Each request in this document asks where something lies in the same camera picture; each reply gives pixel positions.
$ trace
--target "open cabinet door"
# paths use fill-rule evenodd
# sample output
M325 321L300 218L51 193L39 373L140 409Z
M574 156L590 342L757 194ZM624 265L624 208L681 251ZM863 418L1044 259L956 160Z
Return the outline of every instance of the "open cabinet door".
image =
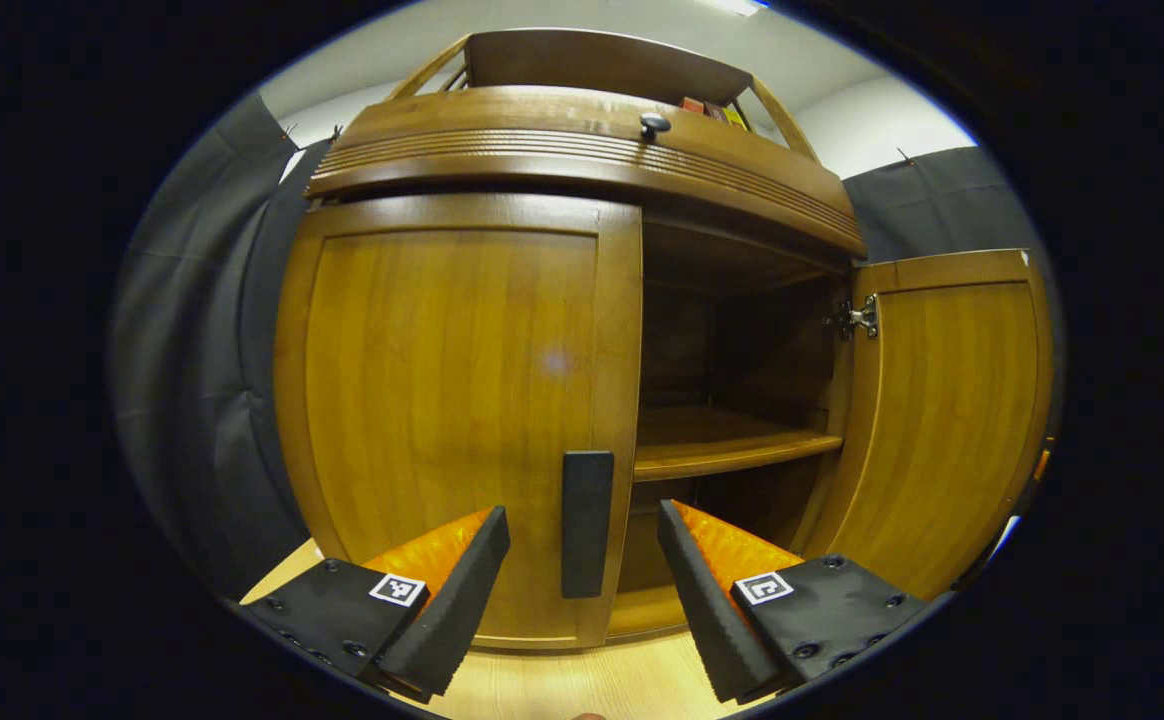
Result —
M932 600L1003 528L1039 443L1052 334L1025 250L858 268L849 427L805 556L844 553Z
M281 295L276 409L326 556L363 564L503 505L510 550L474 642L604 642L631 496L640 233L640 209L569 197L307 215Z

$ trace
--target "book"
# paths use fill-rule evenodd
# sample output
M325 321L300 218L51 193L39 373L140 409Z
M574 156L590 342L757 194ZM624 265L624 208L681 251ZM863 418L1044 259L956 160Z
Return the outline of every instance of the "book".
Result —
M722 123L729 122L728 115L724 114L724 108L721 108L719 105L714 105L711 102L704 102L704 105L707 106L707 115L719 120Z
M738 111L734 111L733 108L725 108L724 115L729 119L730 126L746 129L746 123L743 123L741 115L738 114Z

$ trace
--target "metal hinge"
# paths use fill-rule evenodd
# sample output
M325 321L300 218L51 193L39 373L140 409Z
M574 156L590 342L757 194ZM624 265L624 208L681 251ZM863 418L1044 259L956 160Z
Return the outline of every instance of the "metal hinge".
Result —
M839 306L839 314L824 318L823 325L835 325L844 340L853 340L853 328L860 325L866 328L866 337L880 337L879 315L875 314L875 295L866 295L866 304L860 311L853 311L853 302L846 300Z

